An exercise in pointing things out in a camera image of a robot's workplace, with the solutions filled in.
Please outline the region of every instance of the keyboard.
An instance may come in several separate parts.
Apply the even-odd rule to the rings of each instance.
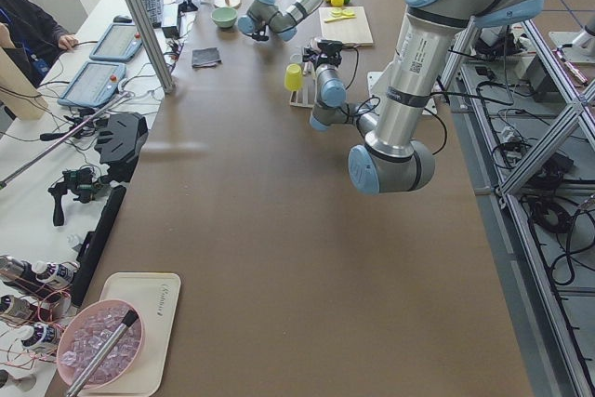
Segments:
[[[164,0],[141,0],[145,9],[147,10],[147,14],[149,15],[149,20],[151,21],[151,25],[153,28],[161,27],[161,18],[164,14]]]

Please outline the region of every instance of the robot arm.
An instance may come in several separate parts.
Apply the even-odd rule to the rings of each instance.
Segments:
[[[246,15],[238,20],[238,28],[257,41],[266,41],[267,27],[284,41],[296,34],[296,26],[313,13],[323,0],[296,0],[285,12],[275,5],[275,0],[255,0]]]
[[[384,107],[366,120],[364,145],[350,151],[350,177],[360,192],[412,191],[431,180],[433,156],[413,135],[453,37],[471,17],[479,28],[508,25],[531,19],[544,1],[405,0],[398,51],[384,73]]]

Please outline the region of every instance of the white desk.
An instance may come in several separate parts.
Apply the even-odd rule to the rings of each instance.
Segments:
[[[112,18],[118,14],[128,14],[124,0],[101,0],[86,22],[76,34],[79,42],[96,41],[106,30]],[[163,51],[166,51],[165,39],[160,31],[157,33]],[[78,46],[74,51],[62,54],[52,70],[46,77],[49,80],[70,80],[79,70],[88,55],[93,49],[92,44]],[[142,74],[152,74],[154,71],[150,65],[145,64],[148,58],[142,49],[138,55],[127,64],[127,77],[135,76],[142,69]],[[63,92],[66,85],[52,84],[51,87],[56,93]],[[163,89],[159,85],[156,76],[143,77],[130,81],[126,90],[135,92],[142,96],[143,93],[154,90],[152,96],[131,101],[118,106],[118,112],[140,112],[146,116],[147,125],[151,128],[154,116],[159,109],[160,101],[164,98]],[[54,95],[45,88],[40,88],[40,93]],[[49,110],[57,116],[69,114],[68,108],[59,106],[56,98],[45,97]],[[9,128],[7,133],[19,139],[38,139],[44,132],[55,131],[56,124],[49,114],[38,121],[21,121],[17,119]],[[72,250],[68,237],[75,234],[83,239],[87,232],[95,230],[99,220],[100,212],[105,205],[109,191],[101,192],[98,200],[89,204],[81,204],[73,201],[71,193],[62,197],[62,208],[64,210],[65,224],[61,227],[54,227],[52,224],[52,212],[54,201],[47,192],[65,169],[78,169],[86,163],[99,165],[99,154],[93,149],[93,137],[77,140],[78,146],[86,148],[85,157],[77,152],[72,146],[62,144],[54,152],[33,165],[23,174],[10,182],[7,187],[0,191],[0,232],[2,234],[2,252],[0,254],[11,255],[15,258],[25,259],[31,263],[37,260],[47,261],[72,261],[76,259],[76,253]],[[35,141],[21,142],[8,136],[0,139],[0,178],[17,170],[25,163],[32,160],[36,155],[46,149],[51,142]],[[107,171],[106,165],[99,165],[102,174]],[[0,283],[2,295],[10,293],[19,296],[20,293]],[[4,323],[0,323],[0,334],[9,329]],[[9,331],[0,337],[0,363],[7,361],[6,349],[14,343],[15,337]],[[36,361],[31,371],[25,371],[14,367],[0,368],[7,369],[13,376],[22,377],[35,373],[37,383],[35,388],[26,393],[27,396],[43,396],[47,386],[56,370],[52,363]],[[25,395],[8,387],[0,390],[0,396],[18,397]]]

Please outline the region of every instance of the brown table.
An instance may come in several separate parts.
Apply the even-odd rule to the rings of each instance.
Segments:
[[[365,74],[392,58],[404,4],[353,4],[376,41],[361,50],[357,102]],[[155,395],[532,394],[448,110],[449,142],[427,187],[362,195],[347,170],[357,131],[313,131],[283,88],[289,56],[319,32],[317,14],[283,44],[218,31],[209,13],[203,5],[86,299],[116,271],[179,274]],[[222,64],[193,70],[191,50],[208,46]],[[346,80],[354,57],[344,54]],[[442,142],[432,118],[417,136],[431,149]],[[160,143],[195,150],[149,150]],[[47,395],[64,389],[55,378]]]

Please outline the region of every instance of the sleeve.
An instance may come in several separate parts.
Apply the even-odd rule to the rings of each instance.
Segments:
[[[38,5],[29,0],[20,1],[23,3],[23,6],[26,5],[37,17],[37,23],[48,42],[57,45],[61,36],[64,34],[70,34],[64,27],[59,25],[50,14],[46,13]]]
[[[15,65],[19,67],[19,70],[22,72],[22,74],[24,74],[29,82],[33,84],[33,68],[31,67],[31,63],[29,62],[29,58],[27,58],[27,53],[25,52],[24,48],[17,47],[3,49],[7,53],[8,57],[15,63]]]

